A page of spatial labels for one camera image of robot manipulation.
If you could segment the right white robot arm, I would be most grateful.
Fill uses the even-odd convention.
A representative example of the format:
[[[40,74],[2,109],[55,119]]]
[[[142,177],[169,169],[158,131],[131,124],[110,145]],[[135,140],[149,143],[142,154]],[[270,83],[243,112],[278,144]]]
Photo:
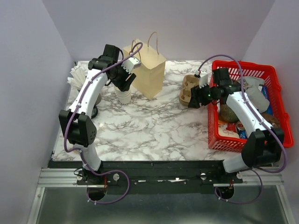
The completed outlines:
[[[216,180],[225,183],[233,172],[279,161],[283,152],[283,130],[274,128],[263,118],[245,94],[243,85],[230,78],[228,68],[213,70],[214,86],[210,87],[204,80],[200,77],[199,84],[191,88],[188,107],[200,108],[220,100],[234,111],[247,135],[241,153],[224,160],[223,167],[216,169]]]

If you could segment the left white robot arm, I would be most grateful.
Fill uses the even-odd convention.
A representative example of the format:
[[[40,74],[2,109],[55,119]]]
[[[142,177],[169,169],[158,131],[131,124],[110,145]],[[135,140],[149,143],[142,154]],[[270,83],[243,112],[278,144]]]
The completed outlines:
[[[111,82],[120,91],[128,91],[136,75],[133,70],[141,65],[135,57],[143,44],[137,43],[134,52],[119,60],[122,50],[107,44],[103,54],[93,58],[88,64],[86,80],[68,110],[61,110],[59,122],[64,136],[64,149],[70,153],[78,151],[83,162],[83,169],[88,171],[87,178],[93,184],[103,181],[102,161],[96,154],[94,140],[97,134],[91,116],[92,110],[102,88]]]

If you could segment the brown cardboard cup carrier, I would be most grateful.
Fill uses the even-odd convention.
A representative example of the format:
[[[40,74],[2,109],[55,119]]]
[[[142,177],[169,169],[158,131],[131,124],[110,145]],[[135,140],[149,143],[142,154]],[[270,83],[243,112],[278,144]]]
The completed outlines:
[[[186,75],[183,78],[182,89],[179,94],[179,102],[183,106],[188,106],[191,100],[191,88],[199,85],[199,80],[194,75]]]

